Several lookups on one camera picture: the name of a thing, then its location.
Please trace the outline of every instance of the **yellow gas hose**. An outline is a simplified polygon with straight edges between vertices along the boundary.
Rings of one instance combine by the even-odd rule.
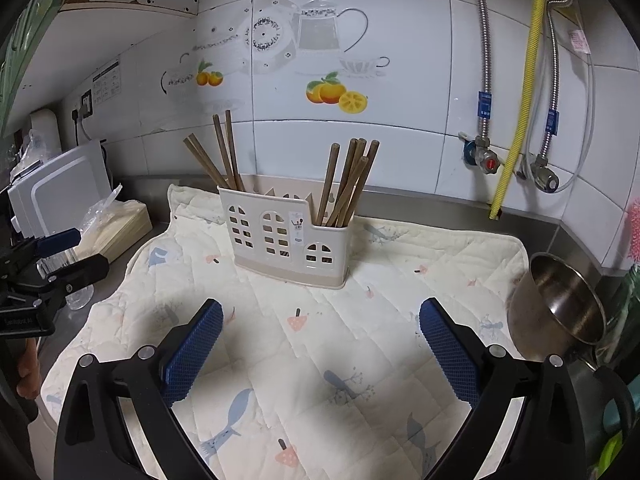
[[[518,161],[520,149],[527,134],[527,125],[529,124],[529,113],[531,110],[531,101],[533,98],[533,87],[536,79],[536,57],[538,56],[538,43],[542,33],[542,20],[545,15],[546,0],[533,0],[531,7],[531,28],[529,29],[529,39],[527,40],[527,55],[524,62],[524,78],[522,80],[522,99],[520,101],[520,115],[518,116],[518,126],[511,143],[509,156],[502,168],[502,174],[498,187],[495,190],[494,200],[491,203],[491,212],[489,218],[495,220],[498,218],[500,206],[507,194],[509,181],[513,174],[513,168]]]

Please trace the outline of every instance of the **screw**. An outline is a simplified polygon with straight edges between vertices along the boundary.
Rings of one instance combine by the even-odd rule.
[[[152,346],[143,346],[140,350],[138,350],[138,357],[140,359],[149,359],[150,357],[153,357],[155,353],[156,349]]]
[[[500,345],[491,345],[489,346],[489,354],[500,359],[507,355],[507,351]]]
[[[562,361],[562,358],[556,354],[549,356],[549,362],[556,368],[559,368],[564,364],[564,361]]]
[[[87,368],[88,365],[90,365],[91,363],[94,362],[94,356],[92,356],[91,354],[84,354],[78,361],[78,364],[82,367],[82,368]]]

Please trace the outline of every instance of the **human hand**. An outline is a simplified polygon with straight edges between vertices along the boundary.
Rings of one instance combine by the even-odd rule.
[[[17,367],[21,377],[16,388],[18,395],[25,399],[35,399],[40,394],[42,377],[40,376],[36,340],[33,337],[27,339],[27,348],[18,359]]]

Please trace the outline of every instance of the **pink brush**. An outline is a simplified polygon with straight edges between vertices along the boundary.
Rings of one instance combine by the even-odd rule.
[[[629,209],[629,219],[631,220],[629,257],[638,263],[640,262],[640,198],[636,198],[632,203]]]

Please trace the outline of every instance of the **electrical outlet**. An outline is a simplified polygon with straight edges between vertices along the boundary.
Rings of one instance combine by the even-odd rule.
[[[80,105],[81,105],[81,108],[83,106],[86,107],[86,112],[84,115],[82,115],[83,119],[86,119],[87,117],[90,117],[94,114],[94,102],[92,101],[92,98],[91,98],[90,88],[84,94],[82,94],[82,97],[80,98]]]

